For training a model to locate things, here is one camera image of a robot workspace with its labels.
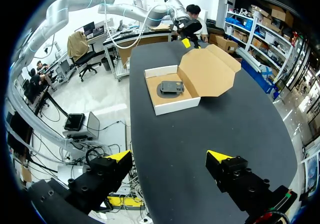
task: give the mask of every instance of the beige jacket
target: beige jacket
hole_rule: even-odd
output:
[[[77,31],[68,38],[68,55],[76,62],[81,56],[89,51],[87,38],[84,33]]]

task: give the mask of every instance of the metal shelving unit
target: metal shelving unit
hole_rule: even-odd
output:
[[[284,68],[287,67],[287,65],[288,65],[288,60],[290,59],[290,56],[291,56],[292,50],[293,50],[293,46],[291,45],[291,43],[288,40],[286,40],[285,38],[283,38],[281,35],[276,33],[275,31],[273,31],[272,29],[264,26],[261,23],[258,23],[258,18],[256,18],[256,17],[250,18],[250,17],[246,17],[246,16],[241,15],[241,14],[233,13],[231,11],[226,11],[225,12],[225,18],[226,17],[231,17],[231,16],[234,16],[235,18],[239,17],[239,18],[242,18],[242,19],[248,19],[248,20],[252,20],[253,21],[253,23],[252,23],[253,25],[251,27],[251,30],[247,30],[247,29],[245,29],[243,27],[240,27],[240,26],[238,26],[236,24],[229,23],[229,22],[226,22],[226,21],[224,21],[224,26],[223,27],[226,30],[226,25],[228,24],[228,25],[232,25],[233,27],[239,28],[239,29],[244,30],[245,32],[249,33],[249,37],[248,37],[248,41],[247,42],[243,42],[242,40],[234,37],[233,35],[231,35],[231,37],[233,37],[236,41],[238,41],[239,44],[244,44],[245,45],[244,49],[242,47],[239,47],[239,49],[241,48],[240,54],[244,55],[244,52],[248,52],[249,49],[252,48],[256,52],[258,52],[260,55],[264,56],[268,60],[268,62],[270,62],[272,64],[272,66],[274,66],[278,70],[278,74],[274,79],[274,83],[276,83],[279,80],[279,78],[282,76]],[[281,67],[278,64],[276,64],[267,54],[263,53],[260,49],[258,49],[257,47],[255,47],[254,45],[251,44],[254,37],[257,37],[258,39],[266,42],[266,40],[264,38],[262,38],[261,36],[259,36],[259,35],[254,33],[258,26],[261,27],[261,28],[264,28],[266,31],[268,31],[272,35],[274,35],[277,39],[279,39],[279,41],[281,43],[283,43],[283,45],[289,46],[289,48],[286,50],[286,53],[283,53],[281,50],[279,50],[274,45],[270,46],[271,49],[275,50],[275,52],[278,53],[279,56],[281,56],[284,59],[284,62],[283,62]],[[246,58],[254,59],[254,60],[252,60],[251,64],[259,63],[252,55],[244,55],[244,56]],[[255,70],[257,70],[258,66],[254,65],[253,68]]]

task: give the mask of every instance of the white cable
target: white cable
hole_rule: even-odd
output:
[[[136,176],[136,177],[134,177],[134,178],[132,178],[129,182],[127,182],[127,183],[124,183],[124,182],[122,182],[123,184],[130,184],[130,182],[132,182],[134,179],[136,179],[138,176]]]
[[[53,47],[54,47],[54,40],[55,40],[55,34],[53,35],[50,53],[49,53],[47,56],[42,57],[42,58],[39,58],[39,57],[35,57],[35,58],[39,58],[39,59],[47,58],[47,57],[51,54],[52,49],[53,49]]]
[[[135,40],[135,42],[134,43],[132,43],[131,45],[129,45],[129,46],[127,46],[127,47],[123,47],[123,46],[119,46],[118,44],[116,44],[116,42],[115,42],[115,40],[114,40],[114,38],[111,36],[111,33],[110,33],[110,31],[109,31],[109,27],[108,27],[108,22],[107,22],[107,3],[106,3],[106,0],[104,0],[104,15],[105,15],[105,20],[106,20],[106,31],[108,32],[108,35],[109,35],[109,37],[110,37],[110,39],[111,39],[111,41],[113,42],[113,44],[117,47],[117,48],[121,48],[121,49],[128,49],[128,48],[131,48],[131,47],[133,47],[139,40],[140,40],[140,37],[142,36],[142,33],[143,33],[143,29],[141,29],[141,31],[140,31],[140,33],[139,33],[139,36],[137,37],[137,39]],[[148,13],[146,14],[146,17],[144,18],[144,21],[143,21],[143,24],[142,24],[142,27],[144,27],[145,26],[145,24],[146,24],[146,21],[147,21],[147,18],[148,18],[148,16],[149,16],[149,14],[151,13],[151,11],[154,9],[154,8],[156,8],[156,7],[158,7],[158,6],[160,6],[160,5],[162,5],[162,4],[157,4],[157,5],[155,5],[155,6],[153,6],[149,11],[148,11]]]
[[[6,129],[8,130],[8,132],[10,132],[14,137],[15,139],[17,139],[19,142],[21,142],[23,145],[26,146],[26,148],[32,150],[33,152],[39,154],[39,156],[49,160],[49,161],[52,161],[54,163],[59,163],[59,164],[66,164],[65,162],[61,162],[61,161],[56,161],[54,159],[51,159],[51,158],[48,158],[46,157],[45,155],[43,155],[42,153],[38,152],[36,149],[34,149],[33,147],[31,147],[29,144],[27,144],[24,140],[22,140],[22,138],[10,127],[9,123],[6,121],[5,122],[5,127]]]

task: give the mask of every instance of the storage box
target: storage box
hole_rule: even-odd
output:
[[[248,41],[248,35],[247,34],[241,32],[239,30],[234,30],[233,32],[234,32],[233,33],[234,37],[242,40],[245,43]]]
[[[291,42],[291,38],[288,35],[283,34],[283,37],[288,40],[289,42]]]
[[[253,44],[258,49],[260,49],[260,48],[269,49],[269,46],[266,43],[258,40],[257,38],[253,38],[251,44]]]
[[[267,23],[267,24],[271,24],[272,23],[272,19],[268,18],[268,17],[264,17],[262,21]]]
[[[294,18],[292,14],[289,11],[284,11],[282,8],[271,5],[272,13],[271,16],[278,18],[282,21],[284,21],[290,28],[292,28],[292,24],[294,23]]]
[[[273,44],[275,42],[276,37],[270,32],[266,31],[264,39],[267,43]]]
[[[232,40],[224,39],[223,36],[211,33],[209,37],[209,43],[215,44],[227,53],[234,53],[238,44]]]
[[[144,71],[156,115],[197,107],[201,97],[218,97],[232,88],[241,64],[214,44],[186,53],[180,65]],[[176,98],[161,98],[157,87],[162,81],[182,81],[184,92]]]
[[[261,13],[263,16],[268,17],[269,14],[267,12],[265,12],[263,9],[259,8],[258,6],[255,5],[251,5],[252,10],[258,11],[259,13]]]
[[[233,32],[234,32],[234,28],[232,26],[226,27],[226,34],[227,35],[232,35]]]

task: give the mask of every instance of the shelf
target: shelf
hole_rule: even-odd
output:
[[[282,39],[284,42],[286,42],[287,44],[291,45],[291,43],[286,40],[285,38],[283,38],[281,35],[279,35],[278,33],[274,32],[272,29],[262,25],[261,23],[256,23],[257,25],[261,26],[262,28],[268,30],[269,32],[271,32],[272,34],[274,34],[275,36],[277,36],[278,38]]]
[[[241,43],[243,43],[243,44],[247,44],[247,43],[243,42],[242,40],[238,39],[237,37],[235,37],[235,36],[233,36],[233,35],[231,35],[231,37],[234,38],[234,39],[236,39],[236,40],[238,40],[239,42],[241,42]]]
[[[260,37],[259,35],[257,34],[253,34],[255,37],[261,39],[262,41],[266,42],[266,43],[269,43],[267,42],[264,38]],[[277,47],[275,47],[274,45],[271,46],[271,48],[275,49],[277,52],[279,52],[283,57],[287,58],[286,54],[284,54],[280,49],[278,49]]]
[[[227,13],[230,13],[230,14],[233,14],[233,15],[236,15],[236,16],[239,16],[239,17],[242,17],[242,18],[246,18],[246,19],[249,19],[249,20],[254,20],[253,18],[249,18],[249,17],[246,17],[246,16],[244,16],[244,15],[242,15],[242,14],[238,14],[238,13],[233,13],[233,12],[231,12],[231,11],[228,11]]]
[[[234,27],[240,28],[240,29],[242,29],[242,30],[250,33],[250,30],[247,30],[247,29],[245,29],[245,28],[242,28],[242,27],[240,27],[240,26],[238,26],[238,25],[236,25],[236,24],[234,24],[234,23],[229,23],[229,22],[225,22],[225,23],[230,24],[230,25],[232,25],[232,26],[234,26]]]
[[[260,54],[262,54],[264,57],[267,58],[267,60],[272,63],[278,70],[280,70],[280,67],[265,53],[263,53],[260,49],[258,49],[257,47],[255,47],[253,44],[250,44],[250,47],[254,48],[256,51],[258,51]]]

